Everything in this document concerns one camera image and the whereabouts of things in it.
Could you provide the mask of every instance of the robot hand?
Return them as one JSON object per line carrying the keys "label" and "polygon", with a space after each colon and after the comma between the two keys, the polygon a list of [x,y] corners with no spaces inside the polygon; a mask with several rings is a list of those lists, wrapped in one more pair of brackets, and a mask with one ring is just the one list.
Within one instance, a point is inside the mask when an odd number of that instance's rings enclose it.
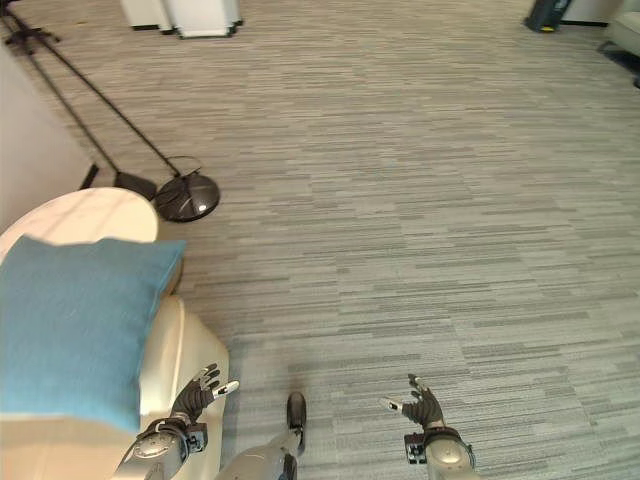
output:
{"label": "robot hand", "polygon": [[409,385],[413,387],[411,395],[418,400],[417,402],[402,403],[391,398],[384,397],[380,399],[382,406],[387,410],[402,413],[402,415],[412,422],[421,425],[425,430],[431,427],[444,426],[444,418],[442,416],[440,403],[438,403],[438,400],[424,381],[420,377],[416,377],[410,373]]}
{"label": "robot hand", "polygon": [[215,363],[200,370],[176,397],[173,407],[171,407],[171,416],[187,415],[191,423],[194,424],[203,409],[217,398],[233,392],[240,385],[234,381],[216,390],[216,387],[220,385],[220,382],[216,380],[219,375],[220,370]]}

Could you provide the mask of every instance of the white wall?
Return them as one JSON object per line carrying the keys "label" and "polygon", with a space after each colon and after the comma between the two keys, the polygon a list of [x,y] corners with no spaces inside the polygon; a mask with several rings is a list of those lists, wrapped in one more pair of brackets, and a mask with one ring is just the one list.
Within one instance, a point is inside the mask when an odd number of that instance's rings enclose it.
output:
{"label": "white wall", "polygon": [[90,166],[13,53],[0,45],[0,232],[34,207],[77,190]]}
{"label": "white wall", "polygon": [[573,0],[562,19],[607,23],[621,3],[622,0]]}

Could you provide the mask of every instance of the cream armchair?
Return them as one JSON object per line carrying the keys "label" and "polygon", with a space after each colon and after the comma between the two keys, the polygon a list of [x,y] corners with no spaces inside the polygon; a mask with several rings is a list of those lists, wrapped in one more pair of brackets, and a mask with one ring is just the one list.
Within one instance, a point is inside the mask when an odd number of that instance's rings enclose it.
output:
{"label": "cream armchair", "polygon": [[[640,57],[640,0],[625,0],[614,13],[605,30],[607,41],[600,46],[604,50],[615,44],[629,53]],[[640,76],[634,85],[640,88]]]}

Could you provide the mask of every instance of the white cabinet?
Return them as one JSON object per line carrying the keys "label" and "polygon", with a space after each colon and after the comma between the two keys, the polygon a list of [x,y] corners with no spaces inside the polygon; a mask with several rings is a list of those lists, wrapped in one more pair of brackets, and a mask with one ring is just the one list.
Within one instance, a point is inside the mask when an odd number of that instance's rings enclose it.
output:
{"label": "white cabinet", "polygon": [[236,0],[165,0],[181,37],[227,37],[242,24]]}
{"label": "white cabinet", "polygon": [[124,15],[133,28],[155,27],[173,30],[163,0],[120,0]]}
{"label": "white cabinet", "polygon": [[621,3],[621,0],[573,0],[562,20],[607,23]]}

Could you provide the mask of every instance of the lamp base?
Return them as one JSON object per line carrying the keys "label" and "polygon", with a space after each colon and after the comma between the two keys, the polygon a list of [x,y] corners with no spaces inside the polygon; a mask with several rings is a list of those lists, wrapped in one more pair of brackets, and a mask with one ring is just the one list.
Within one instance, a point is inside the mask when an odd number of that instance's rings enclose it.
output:
{"label": "lamp base", "polygon": [[193,222],[208,215],[220,202],[220,189],[209,177],[192,172],[175,177],[160,188],[156,210],[170,222]]}

